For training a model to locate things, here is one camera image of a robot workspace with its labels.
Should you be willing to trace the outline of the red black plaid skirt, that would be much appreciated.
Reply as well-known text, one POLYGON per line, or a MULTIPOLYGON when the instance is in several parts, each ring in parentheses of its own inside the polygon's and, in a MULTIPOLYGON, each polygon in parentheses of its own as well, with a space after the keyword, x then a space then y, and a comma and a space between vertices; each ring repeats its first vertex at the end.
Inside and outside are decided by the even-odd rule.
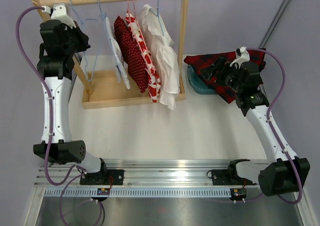
POLYGON ((266 66, 265 53, 248 50, 249 59, 238 62, 241 50, 186 56, 184 62, 190 66, 199 79, 215 91, 228 104, 236 101, 239 108, 254 106, 263 84, 261 72, 266 66))

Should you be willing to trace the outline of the white ruffled blouse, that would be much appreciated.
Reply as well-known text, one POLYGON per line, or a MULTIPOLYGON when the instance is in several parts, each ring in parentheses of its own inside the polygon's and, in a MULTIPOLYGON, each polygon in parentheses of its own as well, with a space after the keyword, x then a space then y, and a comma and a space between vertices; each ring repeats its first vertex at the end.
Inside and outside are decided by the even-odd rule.
POLYGON ((173 49, 174 41, 161 15, 149 4, 140 11, 138 23, 161 80, 159 102, 174 110, 180 93, 180 68, 178 55, 173 49))

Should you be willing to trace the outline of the white red floral skirt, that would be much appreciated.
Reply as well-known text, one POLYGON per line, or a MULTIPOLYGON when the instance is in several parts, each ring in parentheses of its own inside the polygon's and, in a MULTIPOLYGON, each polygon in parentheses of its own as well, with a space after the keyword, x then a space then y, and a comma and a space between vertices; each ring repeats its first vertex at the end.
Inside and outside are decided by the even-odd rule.
POLYGON ((154 65, 151 52, 147 47, 136 15, 133 15, 129 9, 126 12, 124 21, 146 65, 148 96, 153 103, 156 103, 160 96, 162 83, 156 66, 154 65))

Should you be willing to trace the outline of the small white skirt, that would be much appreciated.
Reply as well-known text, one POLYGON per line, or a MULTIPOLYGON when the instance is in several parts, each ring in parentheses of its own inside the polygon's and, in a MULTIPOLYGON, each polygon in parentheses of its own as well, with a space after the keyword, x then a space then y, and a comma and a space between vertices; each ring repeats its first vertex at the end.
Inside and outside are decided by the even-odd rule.
POLYGON ((111 23, 109 18, 106 15, 102 15, 102 23, 105 30, 105 36, 107 38, 107 41, 109 43, 111 52, 112 52, 112 62, 114 66, 114 72, 117 81, 120 83, 123 81, 126 89, 130 89, 130 81, 127 74, 127 71, 124 66, 124 58, 121 51, 121 48, 116 40, 114 30, 111 27, 111 23))

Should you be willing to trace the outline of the red white polka dot skirt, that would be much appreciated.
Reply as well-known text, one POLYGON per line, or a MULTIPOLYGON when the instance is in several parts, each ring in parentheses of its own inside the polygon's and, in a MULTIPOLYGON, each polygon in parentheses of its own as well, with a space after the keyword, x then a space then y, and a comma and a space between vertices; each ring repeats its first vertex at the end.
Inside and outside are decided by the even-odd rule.
POLYGON ((127 72, 138 86, 139 91, 144 93, 148 88, 148 74, 145 61, 124 20, 120 16, 115 19, 113 27, 124 62, 128 66, 127 72))

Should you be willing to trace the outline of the pink wire hanger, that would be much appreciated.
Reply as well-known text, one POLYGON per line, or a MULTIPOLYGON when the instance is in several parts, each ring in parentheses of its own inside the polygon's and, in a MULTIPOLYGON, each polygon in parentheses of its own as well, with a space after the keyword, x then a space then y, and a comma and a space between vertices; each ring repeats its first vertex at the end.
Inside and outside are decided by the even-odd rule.
POLYGON ((127 0, 127 13, 125 20, 127 22, 128 29, 131 33, 133 41, 137 46, 142 58, 147 65, 152 64, 152 59, 150 57, 150 52, 145 42, 144 36, 142 34, 141 27, 139 25, 134 0, 127 0))
POLYGON ((151 52, 148 49, 147 43, 144 38, 143 30, 140 26, 140 22, 138 19, 138 14, 136 10, 135 0, 131 0, 133 5, 133 14, 128 12, 128 20, 129 26, 131 27, 132 36, 137 42, 137 46, 140 50, 141 55, 144 58, 144 61, 147 65, 151 65, 153 63, 151 52))

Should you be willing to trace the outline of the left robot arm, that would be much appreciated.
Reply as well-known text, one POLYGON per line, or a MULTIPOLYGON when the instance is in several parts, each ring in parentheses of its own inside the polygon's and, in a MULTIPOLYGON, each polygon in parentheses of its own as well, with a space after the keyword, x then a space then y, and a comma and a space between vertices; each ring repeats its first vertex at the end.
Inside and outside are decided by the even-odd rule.
POLYGON ((102 185, 109 173, 102 158, 91 155, 83 140, 72 140, 69 123, 69 92, 75 62, 74 54, 88 48, 89 38, 75 24, 69 26, 58 19, 40 25, 43 42, 39 47, 37 72, 44 95, 44 127, 41 142, 33 152, 45 165, 71 164, 82 176, 82 185, 102 185))

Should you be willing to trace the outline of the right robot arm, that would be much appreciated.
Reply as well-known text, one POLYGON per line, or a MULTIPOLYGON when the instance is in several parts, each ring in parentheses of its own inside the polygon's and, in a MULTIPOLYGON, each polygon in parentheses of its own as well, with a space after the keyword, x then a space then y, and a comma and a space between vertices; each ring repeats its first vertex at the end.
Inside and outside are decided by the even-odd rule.
POLYGON ((268 197, 302 193, 310 163, 291 149, 274 121, 270 103, 259 90, 262 83, 260 67, 249 60, 238 63, 220 57, 200 73, 204 79, 235 92, 236 105, 253 126, 267 158, 266 167, 249 159, 231 161, 226 175, 228 181, 232 184, 251 181, 268 197))

